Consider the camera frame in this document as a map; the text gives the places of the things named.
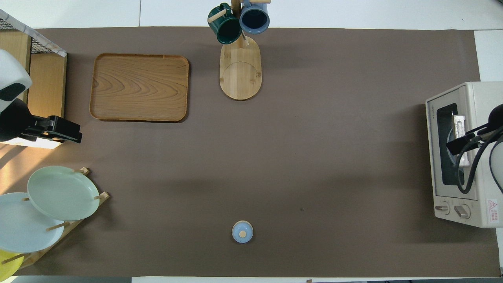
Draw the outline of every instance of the wire rack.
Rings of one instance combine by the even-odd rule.
[[[8,22],[0,19],[0,30],[14,30],[15,28]]]
[[[8,22],[4,21],[3,19],[0,19],[0,30],[16,30],[16,29]],[[32,39],[31,53],[32,54],[52,53],[52,51],[44,47],[35,39]]]

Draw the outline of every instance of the light green plate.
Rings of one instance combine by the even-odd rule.
[[[100,204],[98,190],[81,173],[62,166],[49,166],[33,173],[28,180],[28,194],[41,213],[62,221],[91,216]]]

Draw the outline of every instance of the warning label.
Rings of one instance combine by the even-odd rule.
[[[487,200],[487,210],[490,223],[499,223],[498,217],[498,200],[497,199],[488,199]]]

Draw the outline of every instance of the white plate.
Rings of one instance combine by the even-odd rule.
[[[64,227],[49,232],[46,228],[63,223],[40,213],[25,192],[0,195],[0,249],[15,253],[43,250],[57,242]]]
[[[28,180],[28,194],[41,213],[62,221],[91,216],[100,204],[98,190],[81,173],[63,166],[49,166],[33,173]]]

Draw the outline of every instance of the blue mug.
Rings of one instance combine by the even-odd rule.
[[[250,3],[249,0],[244,0],[239,24],[244,32],[250,34],[265,32],[269,27],[267,4]]]

